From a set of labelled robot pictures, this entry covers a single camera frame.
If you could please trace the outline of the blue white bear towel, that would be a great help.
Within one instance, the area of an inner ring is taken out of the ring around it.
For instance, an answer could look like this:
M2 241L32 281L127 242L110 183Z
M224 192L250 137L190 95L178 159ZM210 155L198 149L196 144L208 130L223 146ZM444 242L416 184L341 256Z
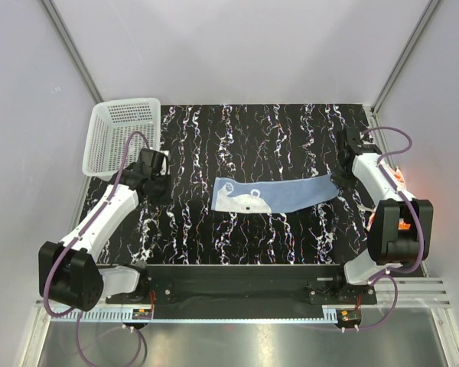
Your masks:
M339 189L330 175L297 180L239 183L215 179L211 209L221 213L293 213L334 199Z

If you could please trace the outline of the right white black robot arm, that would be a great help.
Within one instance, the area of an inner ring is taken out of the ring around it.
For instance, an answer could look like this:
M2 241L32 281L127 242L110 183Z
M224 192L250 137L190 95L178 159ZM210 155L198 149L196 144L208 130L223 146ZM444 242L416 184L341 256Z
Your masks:
M403 154L412 147L412 139L404 131L388 127L407 140L407 146L383 152L363 136L381 128L364 132L342 128L337 139L337 168L331 181L345 188L361 183L376 208L367 230L366 249L355 259L342 265L342 278L332 284L332 294L341 303L349 303L360 287L372 284L391 272L411 274L429 254L434 208L430 200L421 200L405 188L405 184L386 163L386 158Z

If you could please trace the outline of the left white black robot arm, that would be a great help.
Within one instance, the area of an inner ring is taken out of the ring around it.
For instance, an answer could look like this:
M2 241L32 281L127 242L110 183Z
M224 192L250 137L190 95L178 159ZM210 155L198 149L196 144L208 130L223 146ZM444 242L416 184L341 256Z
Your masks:
M119 171L83 221L59 242L38 252L39 293L44 305L92 310L100 299L124 294L132 302L150 292L141 265L98 265L100 253L124 219L142 203L171 199L170 153L143 148L138 159Z

